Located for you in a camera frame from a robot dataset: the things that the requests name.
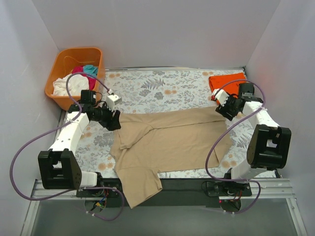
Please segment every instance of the red cloth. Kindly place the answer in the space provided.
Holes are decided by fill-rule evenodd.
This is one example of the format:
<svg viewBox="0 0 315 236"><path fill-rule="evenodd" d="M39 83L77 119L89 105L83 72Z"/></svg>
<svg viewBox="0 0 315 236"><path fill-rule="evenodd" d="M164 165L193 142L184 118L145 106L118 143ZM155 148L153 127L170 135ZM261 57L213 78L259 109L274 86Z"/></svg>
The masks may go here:
<svg viewBox="0 0 315 236"><path fill-rule="evenodd" d="M76 72L83 72L83 66L76 66L73 70L72 70L72 73L76 73ZM93 79L89 76L86 76L86 75L83 75L85 77L88 78L89 80L89 90L93 90L94 87L95 87L95 83L96 83L96 79Z"/></svg>

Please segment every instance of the floral pattern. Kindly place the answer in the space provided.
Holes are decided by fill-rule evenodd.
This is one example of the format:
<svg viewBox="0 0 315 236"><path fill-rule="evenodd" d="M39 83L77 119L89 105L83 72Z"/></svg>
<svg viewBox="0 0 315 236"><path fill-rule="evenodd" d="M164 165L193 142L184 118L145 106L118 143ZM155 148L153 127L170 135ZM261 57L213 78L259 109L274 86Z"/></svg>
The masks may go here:
<svg viewBox="0 0 315 236"><path fill-rule="evenodd" d="M208 78L211 75L240 73L241 70L135 70L109 71L105 84L123 101L118 109L123 113L170 112L193 107L216 106L211 101ZM226 120L227 127L237 122ZM217 168L210 172L223 177L231 167L237 166L246 157L247 147L253 129L245 121L230 132L233 145ZM76 158L82 170L98 171L103 177L117 177L114 171L115 160L109 150L113 144L113 133L98 122L90 122L83 131L76 150ZM208 177L204 169L159 173L160 178ZM274 172L265 172L259 177L275 177Z"/></svg>

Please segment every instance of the laundry basket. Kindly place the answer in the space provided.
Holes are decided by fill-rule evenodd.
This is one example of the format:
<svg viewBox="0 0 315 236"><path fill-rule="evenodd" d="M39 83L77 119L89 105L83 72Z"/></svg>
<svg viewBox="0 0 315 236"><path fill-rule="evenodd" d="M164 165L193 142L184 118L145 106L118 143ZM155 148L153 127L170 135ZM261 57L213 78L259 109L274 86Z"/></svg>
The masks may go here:
<svg viewBox="0 0 315 236"><path fill-rule="evenodd" d="M101 81L105 79L105 68L103 64L103 52L99 48L69 48L61 51L54 62L48 77L45 93L52 98L62 109L67 111L73 101L68 96L54 96L53 82L58 78L63 78L70 74L74 67L81 65L98 66L97 78ZM97 81L93 91L100 92L101 86ZM80 96L73 96L78 101ZM97 100L100 99L100 94L97 94Z"/></svg>

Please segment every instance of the orange cloth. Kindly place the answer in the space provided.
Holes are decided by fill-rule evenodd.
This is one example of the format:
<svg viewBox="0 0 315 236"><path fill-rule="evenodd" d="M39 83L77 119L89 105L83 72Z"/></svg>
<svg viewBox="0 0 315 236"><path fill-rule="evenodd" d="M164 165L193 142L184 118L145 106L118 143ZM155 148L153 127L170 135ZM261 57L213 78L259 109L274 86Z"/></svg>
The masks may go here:
<svg viewBox="0 0 315 236"><path fill-rule="evenodd" d="M211 91L215 89L221 88L223 85L225 85L228 82L231 82L233 80L245 80L244 73L238 73L233 75L217 75L217 76L210 76L209 77L209 86ZM229 94L238 94L238 87L239 84L244 83L243 81L231 83L224 87L224 91L226 91Z"/></svg>

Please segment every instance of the gray wall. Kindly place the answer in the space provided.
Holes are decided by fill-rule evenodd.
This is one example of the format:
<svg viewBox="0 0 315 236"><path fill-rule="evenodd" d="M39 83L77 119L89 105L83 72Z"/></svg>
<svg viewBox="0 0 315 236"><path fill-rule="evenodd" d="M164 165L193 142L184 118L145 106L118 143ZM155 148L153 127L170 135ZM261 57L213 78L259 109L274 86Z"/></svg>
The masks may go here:
<svg viewBox="0 0 315 236"><path fill-rule="evenodd" d="M31 0L0 0L0 235L20 234L29 201L19 197L9 180L17 149L56 127L60 110L44 95L58 49ZM37 155L53 135L21 153L14 169L21 191L31 194L38 176Z"/></svg>
<svg viewBox="0 0 315 236"><path fill-rule="evenodd" d="M107 68L247 64L280 0L33 0L59 49L98 46Z"/></svg>
<svg viewBox="0 0 315 236"><path fill-rule="evenodd" d="M283 0L248 65L268 111L292 139L283 176L289 177L309 235L315 235L315 2Z"/></svg>

